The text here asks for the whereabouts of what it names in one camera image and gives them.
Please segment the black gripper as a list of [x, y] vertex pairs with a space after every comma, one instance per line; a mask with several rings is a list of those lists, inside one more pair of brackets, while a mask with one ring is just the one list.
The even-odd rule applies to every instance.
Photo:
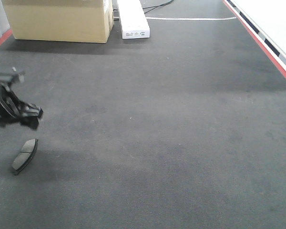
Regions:
[[31, 130], [37, 130], [42, 119], [41, 107], [20, 100], [12, 90], [12, 85], [24, 81], [24, 70], [15, 67], [0, 71], [0, 126], [20, 123]]

